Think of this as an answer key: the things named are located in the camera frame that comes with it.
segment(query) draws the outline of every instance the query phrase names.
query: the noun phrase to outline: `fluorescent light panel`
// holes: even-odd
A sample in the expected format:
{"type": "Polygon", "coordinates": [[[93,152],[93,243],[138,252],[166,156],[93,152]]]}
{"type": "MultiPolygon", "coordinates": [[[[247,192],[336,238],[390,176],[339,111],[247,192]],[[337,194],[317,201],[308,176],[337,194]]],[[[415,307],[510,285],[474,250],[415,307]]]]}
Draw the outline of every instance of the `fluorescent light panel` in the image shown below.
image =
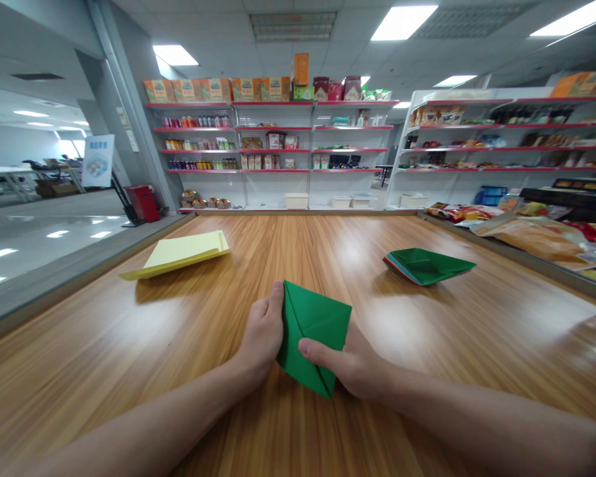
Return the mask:
{"type": "Polygon", "coordinates": [[[153,45],[152,49],[155,55],[170,66],[196,66],[199,64],[181,45],[153,45]]]}
{"type": "Polygon", "coordinates": [[[371,41],[406,40],[424,24],[435,10],[437,10],[437,5],[393,7],[373,33],[371,41]]]}
{"type": "Polygon", "coordinates": [[[13,111],[16,114],[20,114],[22,116],[32,116],[32,117],[48,117],[48,115],[43,115],[42,113],[34,113],[33,111],[13,111]]]}
{"type": "Polygon", "coordinates": [[[596,23],[596,0],[535,31],[530,36],[565,36],[596,23]]]}
{"type": "Polygon", "coordinates": [[[457,75],[457,76],[451,76],[450,78],[446,78],[441,83],[437,83],[433,87],[452,87],[452,86],[459,86],[460,84],[464,84],[467,81],[470,81],[470,80],[472,80],[473,78],[476,78],[476,77],[477,77],[477,75],[457,75]]]}
{"type": "Polygon", "coordinates": [[[15,248],[3,248],[0,250],[0,257],[4,255],[9,255],[10,253],[17,252],[18,250],[15,248]]]}
{"type": "Polygon", "coordinates": [[[55,239],[56,239],[56,238],[58,239],[58,238],[60,238],[62,235],[64,235],[65,233],[68,233],[68,231],[57,231],[57,232],[50,233],[49,235],[47,235],[47,237],[48,237],[48,238],[50,238],[50,239],[52,239],[52,238],[53,238],[53,239],[54,239],[54,238],[55,238],[55,239]]]}

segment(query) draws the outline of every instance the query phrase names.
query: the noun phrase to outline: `folded paper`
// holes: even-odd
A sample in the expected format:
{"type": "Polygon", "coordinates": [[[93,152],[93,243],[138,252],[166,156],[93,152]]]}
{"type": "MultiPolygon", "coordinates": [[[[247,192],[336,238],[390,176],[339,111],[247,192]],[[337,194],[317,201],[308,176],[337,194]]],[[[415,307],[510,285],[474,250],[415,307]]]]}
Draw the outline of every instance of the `folded paper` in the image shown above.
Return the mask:
{"type": "Polygon", "coordinates": [[[387,266],[419,286],[431,285],[469,272],[477,264],[429,252],[422,248],[394,250],[384,257],[387,266]]]}
{"type": "Polygon", "coordinates": [[[120,277],[128,281],[150,278],[229,252],[230,247],[227,245],[223,231],[167,238],[159,240],[141,270],[127,272],[121,274],[120,277]]]}
{"type": "Polygon", "coordinates": [[[292,378],[327,399],[331,399],[333,394],[336,376],[328,369],[307,361],[298,350],[298,342],[302,338],[311,338],[341,351],[351,309],[345,303],[285,280],[283,343],[276,360],[292,378]]]}

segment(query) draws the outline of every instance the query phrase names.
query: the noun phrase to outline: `green paper boat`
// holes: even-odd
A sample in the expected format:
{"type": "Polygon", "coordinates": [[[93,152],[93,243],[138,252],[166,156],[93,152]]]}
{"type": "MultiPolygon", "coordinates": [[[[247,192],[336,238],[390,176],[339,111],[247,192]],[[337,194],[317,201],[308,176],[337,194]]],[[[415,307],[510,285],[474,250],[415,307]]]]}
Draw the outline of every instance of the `green paper boat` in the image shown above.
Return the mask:
{"type": "Polygon", "coordinates": [[[345,303],[285,280],[283,344],[276,360],[292,378],[327,399],[333,394],[336,376],[307,361],[298,350],[298,342],[302,338],[311,338],[342,351],[351,309],[345,303]]]}
{"type": "Polygon", "coordinates": [[[396,269],[412,282],[425,286],[469,272],[477,264],[459,258],[429,252],[423,248],[394,250],[384,257],[390,269],[396,269]]]}

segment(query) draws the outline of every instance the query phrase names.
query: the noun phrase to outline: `hand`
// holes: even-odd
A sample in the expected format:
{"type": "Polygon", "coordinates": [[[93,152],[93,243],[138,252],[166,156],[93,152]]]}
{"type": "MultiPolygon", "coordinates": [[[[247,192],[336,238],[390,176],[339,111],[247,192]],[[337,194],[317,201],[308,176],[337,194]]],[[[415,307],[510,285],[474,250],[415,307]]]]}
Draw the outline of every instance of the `hand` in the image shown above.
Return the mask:
{"type": "Polygon", "coordinates": [[[331,370],[357,398],[382,399],[391,393],[388,372],[393,365],[377,355],[353,322],[349,323],[343,351],[309,338],[302,338],[298,349],[313,364],[331,370]]]}
{"type": "Polygon", "coordinates": [[[252,373],[256,385],[260,384],[278,355],[283,341],[283,282],[274,282],[272,295],[262,298],[250,308],[245,335],[233,360],[252,373]]]}

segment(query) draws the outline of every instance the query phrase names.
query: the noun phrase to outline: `ceiling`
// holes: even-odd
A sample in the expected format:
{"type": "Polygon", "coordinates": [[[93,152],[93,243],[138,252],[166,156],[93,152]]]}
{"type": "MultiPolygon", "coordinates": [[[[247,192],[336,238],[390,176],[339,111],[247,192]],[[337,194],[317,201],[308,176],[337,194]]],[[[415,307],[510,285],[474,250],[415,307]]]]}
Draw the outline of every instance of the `ceiling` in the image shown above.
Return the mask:
{"type": "MultiPolygon", "coordinates": [[[[288,76],[293,53],[308,52],[310,75],[341,80],[371,76],[370,89],[386,88],[406,101],[458,74],[493,73],[491,87],[510,87],[596,58],[596,26],[556,45],[530,33],[590,0],[113,0],[156,44],[181,44],[200,63],[177,67],[189,78],[288,76]],[[486,38],[371,42],[394,5],[532,5],[486,38]],[[326,42],[255,43],[250,13],[336,11],[326,42]]],[[[404,116],[406,110],[392,115],[404,116]]]]}
{"type": "Polygon", "coordinates": [[[0,125],[50,130],[27,122],[68,126],[84,121],[78,99],[93,99],[74,47],[66,40],[0,3],[0,125]],[[24,81],[12,74],[54,73],[65,79],[24,81]],[[53,101],[64,107],[36,103],[53,101]],[[48,114],[34,118],[14,114],[25,110],[48,114]]]}

